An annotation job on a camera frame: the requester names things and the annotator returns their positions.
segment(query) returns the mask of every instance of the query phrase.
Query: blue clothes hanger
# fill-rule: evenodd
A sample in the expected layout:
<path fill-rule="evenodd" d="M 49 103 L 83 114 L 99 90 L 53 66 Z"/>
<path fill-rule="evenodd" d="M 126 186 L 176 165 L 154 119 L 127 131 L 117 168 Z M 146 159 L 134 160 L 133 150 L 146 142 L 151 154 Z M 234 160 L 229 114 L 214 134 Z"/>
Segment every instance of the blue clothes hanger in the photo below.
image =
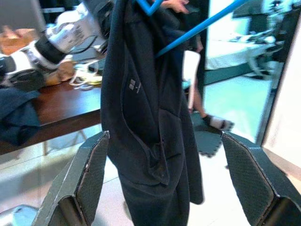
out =
<path fill-rule="evenodd" d="M 133 0 L 133 3 L 137 1 L 137 3 L 140 5 L 140 7 L 144 10 L 144 12 L 148 15 L 151 16 L 161 5 L 163 0 L 156 0 L 152 6 L 149 5 L 149 3 L 146 0 Z M 195 26 L 188 32 L 186 32 L 184 35 L 182 35 L 180 38 L 176 39 L 166 47 L 164 47 L 162 50 L 160 50 L 157 54 L 156 57 L 159 57 L 166 52 L 170 51 L 171 49 L 177 47 L 181 43 L 185 42 L 186 40 L 192 38 L 196 34 L 200 33 L 201 31 L 205 30 L 208 26 L 211 24 L 215 23 L 228 13 L 234 11 L 236 8 L 242 6 L 245 4 L 247 1 L 250 0 L 235 0 L 232 4 L 224 8 L 221 12 L 215 14 L 214 16 L 208 18 L 207 20 L 201 22 L 199 25 Z"/>
<path fill-rule="evenodd" d="M 236 1 L 234 1 L 232 4 L 230 4 L 225 9 L 223 9 L 221 12 L 219 12 L 219 13 L 215 14 L 214 16 L 208 18 L 207 20 L 201 22 L 199 25 L 195 26 L 194 28 L 192 28 L 191 30 L 186 32 L 184 35 L 182 35 L 180 38 L 176 39 L 175 41 L 173 41 L 172 43 L 170 43 L 169 45 L 164 47 L 162 50 L 160 50 L 156 54 L 156 57 L 159 57 L 159 56 L 165 54 L 166 52 L 168 52 L 171 49 L 177 47 L 178 45 L 180 45 L 181 43 L 183 43 L 186 40 L 190 39 L 191 37 L 195 36 L 196 34 L 200 33 L 201 31 L 205 30 L 208 26 L 210 26 L 211 24 L 213 24 L 217 20 L 221 19 L 222 17 L 224 17 L 228 13 L 234 11 L 236 8 L 240 7 L 241 5 L 245 4 L 247 1 L 249 1 L 249 0 L 236 0 Z"/>
<path fill-rule="evenodd" d="M 144 10 L 146 15 L 148 16 L 151 16 L 154 12 L 156 12 L 156 10 L 160 7 L 161 3 L 163 2 L 163 0 L 156 0 L 152 4 L 152 6 L 150 6 L 146 0 L 133 0 L 133 3 L 135 1 L 138 2 L 140 7 Z"/>

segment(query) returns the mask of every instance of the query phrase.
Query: bed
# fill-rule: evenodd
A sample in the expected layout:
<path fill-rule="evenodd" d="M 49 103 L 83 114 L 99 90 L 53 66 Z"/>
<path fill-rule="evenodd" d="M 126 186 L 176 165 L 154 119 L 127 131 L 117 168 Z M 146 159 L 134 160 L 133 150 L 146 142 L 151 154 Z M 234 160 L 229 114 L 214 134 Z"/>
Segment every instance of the bed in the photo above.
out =
<path fill-rule="evenodd" d="M 206 51 L 204 84 L 229 79 L 242 74 L 260 74 L 256 57 L 264 54 L 273 44 L 209 40 Z"/>

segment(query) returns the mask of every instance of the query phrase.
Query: white bedsheet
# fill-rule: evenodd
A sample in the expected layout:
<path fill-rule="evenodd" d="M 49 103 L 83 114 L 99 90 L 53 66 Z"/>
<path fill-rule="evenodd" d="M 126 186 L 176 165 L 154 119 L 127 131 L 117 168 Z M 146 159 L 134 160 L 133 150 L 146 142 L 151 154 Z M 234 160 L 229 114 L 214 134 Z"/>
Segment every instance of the white bedsheet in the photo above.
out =
<path fill-rule="evenodd" d="M 250 50 L 260 44 L 209 40 L 206 53 L 206 70 L 233 67 L 248 62 Z"/>

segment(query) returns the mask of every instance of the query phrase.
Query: jacket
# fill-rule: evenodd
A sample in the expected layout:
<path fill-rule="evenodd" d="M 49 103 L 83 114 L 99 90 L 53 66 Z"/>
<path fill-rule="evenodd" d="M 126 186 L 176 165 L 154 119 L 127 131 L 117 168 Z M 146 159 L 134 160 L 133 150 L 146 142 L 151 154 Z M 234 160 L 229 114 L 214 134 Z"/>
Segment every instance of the jacket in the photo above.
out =
<path fill-rule="evenodd" d="M 199 156 L 177 50 L 159 58 L 174 18 L 117 0 L 103 72 L 102 127 L 136 226 L 184 226 L 203 201 Z"/>

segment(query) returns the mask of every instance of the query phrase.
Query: robotic arm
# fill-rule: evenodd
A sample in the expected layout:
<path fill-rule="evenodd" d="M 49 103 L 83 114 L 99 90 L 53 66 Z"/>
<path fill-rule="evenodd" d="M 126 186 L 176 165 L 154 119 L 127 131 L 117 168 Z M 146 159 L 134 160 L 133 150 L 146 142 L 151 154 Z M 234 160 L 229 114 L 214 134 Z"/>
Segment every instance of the robotic arm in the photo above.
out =
<path fill-rule="evenodd" d="M 10 56 L 0 56 L 2 84 L 10 86 L 10 79 L 20 74 L 45 75 L 54 71 L 67 54 L 91 36 L 107 39 L 112 9 L 110 0 L 85 0 L 76 10 L 62 13 L 56 25 L 48 28 L 38 41 Z"/>

